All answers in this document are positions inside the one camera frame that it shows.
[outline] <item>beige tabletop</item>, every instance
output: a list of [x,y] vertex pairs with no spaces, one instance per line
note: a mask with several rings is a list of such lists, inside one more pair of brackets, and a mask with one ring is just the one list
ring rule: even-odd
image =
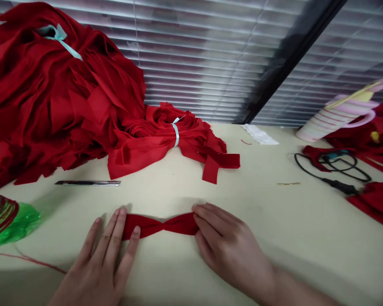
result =
[[[383,225],[298,168],[292,153],[306,143],[292,129],[263,129],[280,145],[260,145],[238,125],[213,124],[229,153],[241,155],[241,168],[220,169],[217,185],[202,181],[203,165],[178,148],[121,178],[120,187],[54,185],[58,180],[108,180],[107,158],[71,171],[58,169],[33,184],[9,184],[0,194],[31,203],[49,217],[0,252],[21,252],[68,269],[94,219],[108,219],[119,206],[169,218],[189,212],[192,204],[211,202],[244,220],[276,264],[347,305],[383,305]],[[323,141],[313,145],[328,147]],[[360,168],[383,181],[378,170],[362,162]],[[341,174],[319,174],[362,187]],[[277,185],[291,182],[301,185]],[[62,278],[46,267],[0,256],[0,305],[44,305]],[[205,266],[194,237],[166,231],[141,240],[124,304],[254,305]]]

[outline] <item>light blue tie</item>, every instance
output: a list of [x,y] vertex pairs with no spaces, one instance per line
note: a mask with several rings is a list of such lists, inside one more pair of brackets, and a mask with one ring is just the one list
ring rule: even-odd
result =
[[176,118],[174,121],[173,121],[173,123],[172,123],[172,125],[173,125],[173,128],[174,128],[174,131],[176,132],[176,142],[175,142],[175,144],[174,144],[174,147],[177,147],[177,145],[179,144],[179,130],[177,129],[177,126],[176,126],[176,123],[180,120],[180,119],[182,119],[182,118]]
[[[55,32],[54,37],[45,36],[48,34],[48,32],[50,30],[54,30],[54,32]],[[38,34],[40,34],[41,36],[43,36],[46,39],[58,40],[60,42],[60,44],[63,45],[64,48],[67,49],[67,51],[69,53],[71,53],[71,55],[73,57],[82,60],[82,57],[78,52],[76,52],[73,48],[71,48],[69,45],[67,45],[65,42],[63,42],[63,40],[67,37],[67,33],[63,30],[63,28],[61,27],[60,24],[57,25],[57,28],[55,28],[53,25],[48,25],[46,27],[39,28],[36,31]]]

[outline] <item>hand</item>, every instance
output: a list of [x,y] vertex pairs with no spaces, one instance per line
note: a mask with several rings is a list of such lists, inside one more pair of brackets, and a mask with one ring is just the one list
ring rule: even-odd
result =
[[123,295],[139,243],[135,227],[118,269],[115,263],[125,227],[126,209],[117,209],[92,253],[100,218],[92,225],[77,260],[68,271],[49,306],[116,306]]
[[205,263],[223,280],[257,303],[273,305],[276,273],[248,226],[212,204],[192,208],[196,242]]

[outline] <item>white paper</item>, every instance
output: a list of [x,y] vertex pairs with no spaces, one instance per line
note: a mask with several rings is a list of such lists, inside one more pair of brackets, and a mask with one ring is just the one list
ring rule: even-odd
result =
[[276,142],[266,132],[260,130],[255,125],[244,124],[241,127],[246,130],[248,134],[252,136],[252,138],[254,138],[262,145],[279,145],[279,142]]

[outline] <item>red fabric scraps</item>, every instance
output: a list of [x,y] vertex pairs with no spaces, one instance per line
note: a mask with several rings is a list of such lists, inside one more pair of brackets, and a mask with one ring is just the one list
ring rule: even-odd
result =
[[[102,32],[46,3],[22,3],[0,16],[0,187],[37,181],[57,167],[76,168],[109,154],[115,179],[162,159],[174,147],[176,126],[184,156],[218,168],[239,168],[238,154],[210,126],[168,103],[144,105],[143,71]],[[36,29],[61,25],[64,42]]]
[[162,223],[141,215],[128,214],[125,221],[122,240],[129,240],[135,226],[140,226],[140,237],[145,238],[162,230],[185,235],[195,235],[199,230],[193,213],[179,215]]
[[383,172],[383,103],[374,109],[375,118],[362,126],[342,128],[326,136],[335,148],[351,147],[354,155]]
[[368,183],[361,195],[351,196],[347,200],[383,224],[383,183]]

